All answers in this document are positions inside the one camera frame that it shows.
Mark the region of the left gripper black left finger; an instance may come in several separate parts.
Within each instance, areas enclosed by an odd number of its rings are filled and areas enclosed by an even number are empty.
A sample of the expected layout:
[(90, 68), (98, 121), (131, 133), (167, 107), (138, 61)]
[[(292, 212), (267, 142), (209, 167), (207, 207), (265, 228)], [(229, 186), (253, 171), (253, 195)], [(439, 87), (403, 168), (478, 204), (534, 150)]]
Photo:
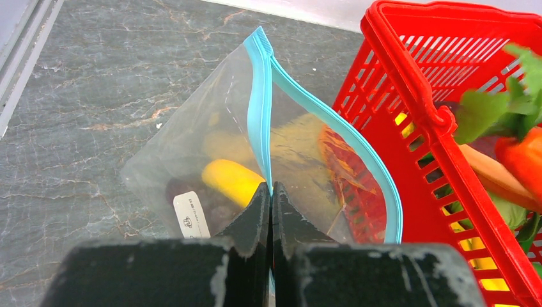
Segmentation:
[(271, 195), (209, 239), (90, 240), (63, 259), (43, 306), (266, 306)]

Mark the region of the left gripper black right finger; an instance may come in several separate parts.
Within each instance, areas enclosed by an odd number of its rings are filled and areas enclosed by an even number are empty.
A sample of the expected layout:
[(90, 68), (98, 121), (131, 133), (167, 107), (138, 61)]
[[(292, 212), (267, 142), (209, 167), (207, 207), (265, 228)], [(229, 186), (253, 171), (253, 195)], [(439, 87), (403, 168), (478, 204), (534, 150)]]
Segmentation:
[(276, 182), (272, 197), (278, 306), (484, 306), (466, 260), (446, 244), (340, 244)]

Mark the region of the single yellow toy banana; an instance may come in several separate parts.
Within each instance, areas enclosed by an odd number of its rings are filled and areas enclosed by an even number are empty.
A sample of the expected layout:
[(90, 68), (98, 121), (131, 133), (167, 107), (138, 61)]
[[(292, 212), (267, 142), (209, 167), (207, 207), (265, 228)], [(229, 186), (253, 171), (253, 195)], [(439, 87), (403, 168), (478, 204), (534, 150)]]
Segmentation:
[(259, 174), (226, 159), (207, 164), (201, 178), (208, 187), (219, 191), (242, 209), (249, 205), (260, 183), (265, 183)]

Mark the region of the clear zip top bag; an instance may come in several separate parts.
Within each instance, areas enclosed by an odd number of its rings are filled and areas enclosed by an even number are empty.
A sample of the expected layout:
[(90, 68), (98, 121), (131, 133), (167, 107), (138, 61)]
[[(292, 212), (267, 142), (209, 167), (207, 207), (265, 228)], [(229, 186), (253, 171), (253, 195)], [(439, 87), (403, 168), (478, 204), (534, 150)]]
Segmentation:
[(217, 159), (282, 183), (294, 207), (338, 242), (399, 244), (398, 189), (369, 142), (297, 83), (255, 29), (181, 104), (121, 171), (125, 185), (184, 237), (166, 185)]

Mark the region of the red toy chili pepper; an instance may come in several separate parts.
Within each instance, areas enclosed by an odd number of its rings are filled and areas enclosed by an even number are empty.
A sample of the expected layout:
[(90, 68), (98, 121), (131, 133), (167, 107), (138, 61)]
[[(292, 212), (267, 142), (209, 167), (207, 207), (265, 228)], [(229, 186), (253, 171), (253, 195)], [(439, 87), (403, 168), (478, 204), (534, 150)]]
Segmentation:
[(512, 137), (498, 138), (495, 155), (534, 199), (541, 202), (541, 127), (532, 128), (521, 141)]

